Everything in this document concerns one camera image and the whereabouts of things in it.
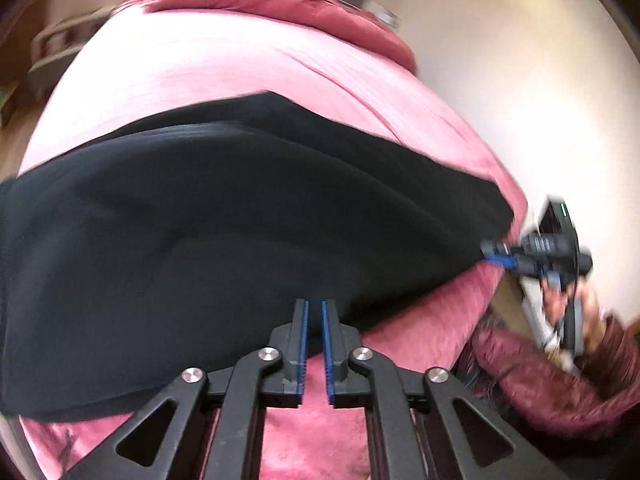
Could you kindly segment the person's right hand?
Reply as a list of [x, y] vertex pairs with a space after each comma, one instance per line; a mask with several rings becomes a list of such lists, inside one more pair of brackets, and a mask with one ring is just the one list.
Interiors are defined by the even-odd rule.
[[584, 353], [590, 356], [596, 352], [602, 342], [608, 323], [603, 318], [596, 290], [586, 278], [570, 284], [565, 292], [553, 288], [543, 278], [540, 281], [544, 316], [550, 325], [558, 325], [564, 318], [570, 298], [576, 297], [582, 302], [582, 336], [584, 337]]

